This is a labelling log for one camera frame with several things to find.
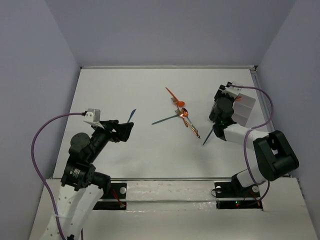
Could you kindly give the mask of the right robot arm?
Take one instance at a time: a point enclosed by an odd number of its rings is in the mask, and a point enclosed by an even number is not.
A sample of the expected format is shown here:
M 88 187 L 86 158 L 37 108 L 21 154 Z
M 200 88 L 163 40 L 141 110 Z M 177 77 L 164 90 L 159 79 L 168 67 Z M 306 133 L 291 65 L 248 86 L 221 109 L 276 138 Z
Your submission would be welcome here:
M 273 182 L 300 165 L 283 132 L 263 132 L 257 126 L 247 128 L 233 120 L 234 102 L 241 89 L 242 85 L 231 82 L 220 85 L 209 114 L 213 123 L 211 132 L 217 138 L 243 147 L 246 169 L 233 175 L 230 181 L 235 196 L 242 196 L 253 185 Z

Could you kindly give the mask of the blue plastic knife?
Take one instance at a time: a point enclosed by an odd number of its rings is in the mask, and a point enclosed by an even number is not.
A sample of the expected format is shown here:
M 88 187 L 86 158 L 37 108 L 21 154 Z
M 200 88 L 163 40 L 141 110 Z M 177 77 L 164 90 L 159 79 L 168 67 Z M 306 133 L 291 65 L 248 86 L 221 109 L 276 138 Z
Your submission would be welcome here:
M 134 116 L 136 110 L 137 110 L 137 109 L 132 110 L 132 112 L 130 113 L 130 116 L 129 116 L 129 118 L 128 118 L 127 123 L 129 123 L 129 122 L 131 121 L 131 119 L 132 119 L 132 117 Z

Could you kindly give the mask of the teal plastic knife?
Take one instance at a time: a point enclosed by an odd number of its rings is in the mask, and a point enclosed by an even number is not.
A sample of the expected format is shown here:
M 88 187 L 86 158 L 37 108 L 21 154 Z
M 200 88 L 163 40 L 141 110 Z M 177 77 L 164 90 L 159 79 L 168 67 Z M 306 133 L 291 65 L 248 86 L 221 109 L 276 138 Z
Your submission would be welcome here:
M 156 124 L 162 123 L 162 122 L 164 122 L 164 121 L 167 121 L 167 120 L 170 120 L 170 119 L 173 119 L 173 118 L 176 118 L 176 117 L 178 117 L 178 114 L 175 114 L 175 115 L 173 115 L 173 116 L 166 117 L 166 118 L 163 118 L 163 119 L 161 119 L 161 120 L 155 121 L 155 122 L 153 122 L 151 125 L 156 125 Z

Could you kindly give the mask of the copper metal spoon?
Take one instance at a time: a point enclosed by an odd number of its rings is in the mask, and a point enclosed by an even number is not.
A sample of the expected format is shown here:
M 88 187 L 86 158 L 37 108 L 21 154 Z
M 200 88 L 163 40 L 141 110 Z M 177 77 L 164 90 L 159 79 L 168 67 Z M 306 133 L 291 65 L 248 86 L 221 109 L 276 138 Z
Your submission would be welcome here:
M 199 132 L 198 130 L 196 129 L 196 127 L 193 125 L 193 123 L 191 122 L 191 120 L 189 119 L 189 113 L 187 111 L 186 108 L 182 107 L 181 108 L 181 111 L 183 113 L 183 116 L 187 119 L 188 123 L 190 124 L 191 128 L 193 129 L 193 131 L 198 135 Z

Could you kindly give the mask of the blue plastic fork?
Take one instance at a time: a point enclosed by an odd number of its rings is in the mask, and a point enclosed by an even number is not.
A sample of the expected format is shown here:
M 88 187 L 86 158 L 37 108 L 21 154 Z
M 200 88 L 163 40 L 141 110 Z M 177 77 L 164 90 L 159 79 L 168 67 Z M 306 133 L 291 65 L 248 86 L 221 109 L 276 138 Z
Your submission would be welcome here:
M 210 138 L 212 132 L 214 131 L 214 128 L 212 127 L 211 130 L 209 131 L 208 135 L 206 136 L 202 146 L 204 146 L 206 144 L 206 142 L 208 141 L 208 139 Z

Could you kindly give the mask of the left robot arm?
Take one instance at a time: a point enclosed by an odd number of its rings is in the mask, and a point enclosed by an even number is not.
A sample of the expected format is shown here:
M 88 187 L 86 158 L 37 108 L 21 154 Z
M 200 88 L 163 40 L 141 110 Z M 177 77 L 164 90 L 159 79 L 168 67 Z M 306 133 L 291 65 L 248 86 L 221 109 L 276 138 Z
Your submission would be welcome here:
M 57 199 L 57 213 L 51 215 L 41 239 L 60 240 L 61 233 L 68 240 L 79 239 L 89 213 L 98 200 L 111 191 L 110 176 L 97 172 L 93 162 L 108 142 L 126 142 L 133 127 L 133 122 L 101 121 L 93 126 L 92 135 L 80 132 L 71 138 L 69 158 Z

